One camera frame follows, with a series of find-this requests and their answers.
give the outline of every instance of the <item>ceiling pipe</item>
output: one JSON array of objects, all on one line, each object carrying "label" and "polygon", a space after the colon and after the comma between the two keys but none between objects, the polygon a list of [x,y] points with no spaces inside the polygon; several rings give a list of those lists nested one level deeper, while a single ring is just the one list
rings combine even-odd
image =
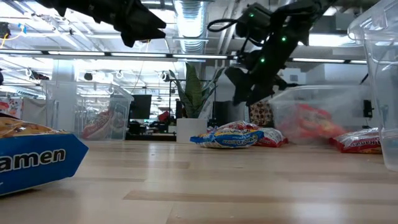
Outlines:
[{"label": "ceiling pipe", "polygon": [[[204,38],[207,2],[179,0],[174,1],[174,6],[177,13],[178,35]],[[182,52],[186,54],[202,54],[205,48],[205,43],[200,40],[182,40],[180,43]]]},{"label": "ceiling pipe", "polygon": [[163,9],[174,11],[174,3],[172,0],[156,0],[156,1],[141,1],[148,9]]},{"label": "ceiling pipe", "polygon": [[[241,16],[241,12],[242,12],[242,9],[243,9],[243,2],[241,0],[236,0],[236,5],[237,5],[236,11],[235,11],[234,16],[233,16],[234,19],[238,19],[239,16]],[[229,28],[229,33],[228,33],[228,36],[226,38],[226,42],[224,44],[223,51],[221,52],[222,54],[226,54],[227,51],[228,51],[229,44],[231,43],[231,40],[232,40],[232,36],[235,33],[235,25],[236,24],[232,25]]]},{"label": "ceiling pipe", "polygon": [[[229,18],[232,17],[232,12],[233,12],[233,9],[234,9],[235,5],[236,5],[235,1],[230,1],[229,2],[228,10],[227,10],[227,13],[225,15],[225,18],[229,19]],[[228,29],[225,29],[225,30],[221,31],[220,39],[219,39],[218,45],[217,45],[217,51],[215,52],[215,54],[219,54],[220,53],[221,47],[223,46],[223,43],[224,43],[224,38],[225,38],[225,34],[226,34],[227,30]]]}]

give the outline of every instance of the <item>box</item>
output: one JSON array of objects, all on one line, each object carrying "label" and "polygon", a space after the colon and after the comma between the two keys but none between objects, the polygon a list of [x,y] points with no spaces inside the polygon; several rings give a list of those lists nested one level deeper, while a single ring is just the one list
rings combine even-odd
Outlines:
[{"label": "box", "polygon": [[368,61],[384,163],[398,171],[398,0],[382,0],[349,27]]},{"label": "box", "polygon": [[365,124],[355,118],[369,91],[359,85],[309,85],[289,88],[269,100],[275,128],[296,144],[327,144]]},{"label": "box", "polygon": [[58,106],[53,129],[85,140],[125,140],[133,97],[117,85],[93,82],[43,82],[47,100]]}]

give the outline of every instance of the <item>table surface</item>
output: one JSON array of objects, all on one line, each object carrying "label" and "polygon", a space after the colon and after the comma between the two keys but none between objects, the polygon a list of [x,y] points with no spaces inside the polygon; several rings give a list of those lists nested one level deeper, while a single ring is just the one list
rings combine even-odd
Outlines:
[{"label": "table surface", "polygon": [[5,224],[398,223],[398,173],[331,147],[86,142],[76,176],[0,198]]}]

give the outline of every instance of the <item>red snack bag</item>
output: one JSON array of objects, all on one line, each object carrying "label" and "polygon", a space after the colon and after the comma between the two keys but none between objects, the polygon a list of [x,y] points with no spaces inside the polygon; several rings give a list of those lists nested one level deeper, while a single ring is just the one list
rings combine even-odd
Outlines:
[{"label": "red snack bag", "polygon": [[85,140],[104,139],[109,131],[111,113],[109,111],[97,114],[96,118],[85,126],[81,137]]},{"label": "red snack bag", "polygon": [[299,125],[323,138],[333,138],[346,131],[331,121],[331,114],[325,110],[315,109],[309,105],[298,105]]},{"label": "red snack bag", "polygon": [[260,127],[255,124],[247,123],[245,121],[235,121],[235,122],[231,122],[231,123],[222,125],[221,127],[218,128],[218,130],[221,130],[224,128],[231,128],[231,129],[237,129],[237,130],[246,130],[246,129],[258,130]]},{"label": "red snack bag", "polygon": [[340,152],[381,154],[378,128],[346,133],[330,139]]},{"label": "red snack bag", "polygon": [[254,146],[281,147],[281,145],[289,143],[287,138],[274,128],[260,128],[259,131],[264,133],[264,137],[259,139]]}]

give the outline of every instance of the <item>poster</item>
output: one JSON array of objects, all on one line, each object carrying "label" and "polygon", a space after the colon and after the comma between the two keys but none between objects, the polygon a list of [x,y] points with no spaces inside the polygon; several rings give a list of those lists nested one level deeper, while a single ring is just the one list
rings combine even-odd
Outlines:
[{"label": "poster", "polygon": [[22,116],[22,99],[0,98],[0,113],[20,119]]}]

